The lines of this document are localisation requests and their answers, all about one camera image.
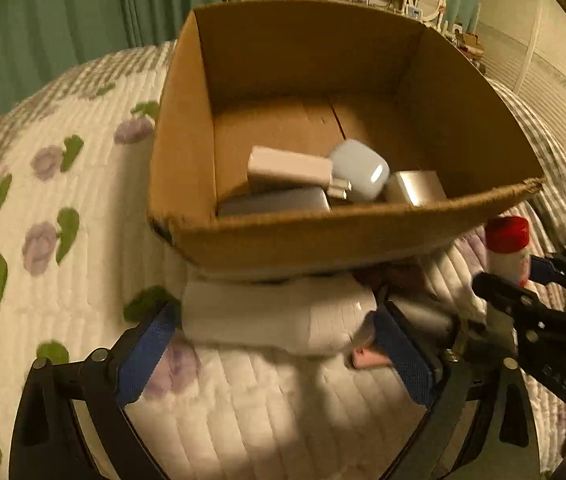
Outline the white bottle red cap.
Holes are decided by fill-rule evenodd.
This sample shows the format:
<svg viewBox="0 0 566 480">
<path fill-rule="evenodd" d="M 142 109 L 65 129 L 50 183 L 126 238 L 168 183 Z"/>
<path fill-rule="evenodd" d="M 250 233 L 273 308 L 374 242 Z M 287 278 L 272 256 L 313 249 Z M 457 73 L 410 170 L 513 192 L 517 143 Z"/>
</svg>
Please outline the white bottle red cap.
<svg viewBox="0 0 566 480">
<path fill-rule="evenodd" d="M 506 216 L 488 221 L 484 227 L 487 271 L 524 287 L 530 275 L 530 227 L 527 219 Z"/>
</svg>

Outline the white cylindrical device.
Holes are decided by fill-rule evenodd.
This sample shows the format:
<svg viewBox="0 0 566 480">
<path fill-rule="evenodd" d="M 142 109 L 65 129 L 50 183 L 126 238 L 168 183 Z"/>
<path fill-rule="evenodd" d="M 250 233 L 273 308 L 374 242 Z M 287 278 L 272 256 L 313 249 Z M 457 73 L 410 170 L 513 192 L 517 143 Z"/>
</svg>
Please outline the white cylindrical device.
<svg viewBox="0 0 566 480">
<path fill-rule="evenodd" d="M 197 344 L 335 356 L 370 338 L 375 310 L 373 292 L 349 273 L 277 284 L 198 280 L 184 289 L 181 326 Z"/>
</svg>

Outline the silver metallic box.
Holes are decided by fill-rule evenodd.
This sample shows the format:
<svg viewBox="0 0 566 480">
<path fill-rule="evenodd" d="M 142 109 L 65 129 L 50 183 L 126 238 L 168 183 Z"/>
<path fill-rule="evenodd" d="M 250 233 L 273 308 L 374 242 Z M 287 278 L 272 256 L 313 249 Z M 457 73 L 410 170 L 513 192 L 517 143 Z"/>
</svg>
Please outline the silver metallic box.
<svg viewBox="0 0 566 480">
<path fill-rule="evenodd" d="M 385 184 L 388 203 L 424 206 L 447 200 L 435 171 L 405 170 L 392 174 Z"/>
</svg>

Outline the white floral quilt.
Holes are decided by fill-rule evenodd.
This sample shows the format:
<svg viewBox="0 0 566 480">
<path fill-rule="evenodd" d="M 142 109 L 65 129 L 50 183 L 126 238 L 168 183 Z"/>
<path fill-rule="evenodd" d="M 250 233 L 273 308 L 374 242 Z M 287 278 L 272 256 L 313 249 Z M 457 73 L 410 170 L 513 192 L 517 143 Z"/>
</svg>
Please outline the white floral quilt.
<svg viewBox="0 0 566 480">
<path fill-rule="evenodd" d="M 190 270 L 146 221 L 172 44 L 72 68 L 0 116 L 0 479 L 33 362 L 85 359 L 143 290 Z M 172 347 L 127 410 L 174 479 L 375 479 L 423 416 L 392 370 L 270 350 Z"/>
</svg>

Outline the light blue earbuds case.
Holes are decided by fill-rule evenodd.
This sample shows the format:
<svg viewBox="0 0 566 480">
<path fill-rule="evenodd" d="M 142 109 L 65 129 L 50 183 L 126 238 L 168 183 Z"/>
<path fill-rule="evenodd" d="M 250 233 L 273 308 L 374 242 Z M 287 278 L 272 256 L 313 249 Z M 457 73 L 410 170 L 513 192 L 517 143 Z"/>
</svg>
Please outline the light blue earbuds case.
<svg viewBox="0 0 566 480">
<path fill-rule="evenodd" d="M 385 159 L 357 140 L 346 140 L 330 152 L 333 176 L 351 184 L 348 200 L 355 203 L 375 202 L 390 176 Z"/>
</svg>

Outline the grey flat power bank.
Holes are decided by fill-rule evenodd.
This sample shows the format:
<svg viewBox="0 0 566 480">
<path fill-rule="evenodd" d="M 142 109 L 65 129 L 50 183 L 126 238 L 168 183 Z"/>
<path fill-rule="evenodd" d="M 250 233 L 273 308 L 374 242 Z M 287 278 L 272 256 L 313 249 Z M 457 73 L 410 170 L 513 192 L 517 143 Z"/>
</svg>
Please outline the grey flat power bank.
<svg viewBox="0 0 566 480">
<path fill-rule="evenodd" d="M 249 194 L 224 200 L 218 204 L 218 217 L 246 216 L 247 214 L 277 214 L 285 211 L 329 211 L 330 204 L 319 186 L 290 188 Z"/>
</svg>

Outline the white louvered wardrobe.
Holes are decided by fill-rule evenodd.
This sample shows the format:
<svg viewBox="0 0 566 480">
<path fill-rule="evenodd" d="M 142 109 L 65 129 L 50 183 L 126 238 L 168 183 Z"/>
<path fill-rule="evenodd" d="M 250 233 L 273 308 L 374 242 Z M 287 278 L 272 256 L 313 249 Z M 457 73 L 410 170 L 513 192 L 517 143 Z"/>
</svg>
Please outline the white louvered wardrobe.
<svg viewBox="0 0 566 480">
<path fill-rule="evenodd" d="M 566 13 L 556 0 L 480 0 L 487 76 L 526 102 L 566 151 Z"/>
</svg>

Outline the white charger adapter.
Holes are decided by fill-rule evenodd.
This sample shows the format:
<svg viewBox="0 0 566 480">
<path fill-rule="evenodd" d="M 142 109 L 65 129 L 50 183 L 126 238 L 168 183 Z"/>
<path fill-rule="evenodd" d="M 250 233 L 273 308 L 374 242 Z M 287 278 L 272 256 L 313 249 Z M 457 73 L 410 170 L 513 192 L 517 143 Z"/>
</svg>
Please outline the white charger adapter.
<svg viewBox="0 0 566 480">
<path fill-rule="evenodd" d="M 334 176 L 333 162 L 321 156 L 254 146 L 247 162 L 252 190 L 283 190 L 319 186 L 328 195 L 347 200 L 353 190 L 347 179 Z"/>
</svg>

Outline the brown cardboard box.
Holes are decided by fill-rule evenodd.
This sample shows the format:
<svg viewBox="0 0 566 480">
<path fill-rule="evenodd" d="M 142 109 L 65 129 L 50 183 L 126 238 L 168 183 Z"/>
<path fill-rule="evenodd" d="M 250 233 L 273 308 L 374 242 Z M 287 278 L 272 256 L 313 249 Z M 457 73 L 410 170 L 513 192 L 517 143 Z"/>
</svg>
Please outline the brown cardboard box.
<svg viewBox="0 0 566 480">
<path fill-rule="evenodd" d="M 221 218 L 256 145 L 325 156 L 357 140 L 389 168 L 432 170 L 443 200 Z M 486 78 L 422 23 L 321 0 L 199 6 L 169 65 L 149 165 L 149 224 L 215 278 L 286 278 L 430 252 L 542 185 Z"/>
</svg>

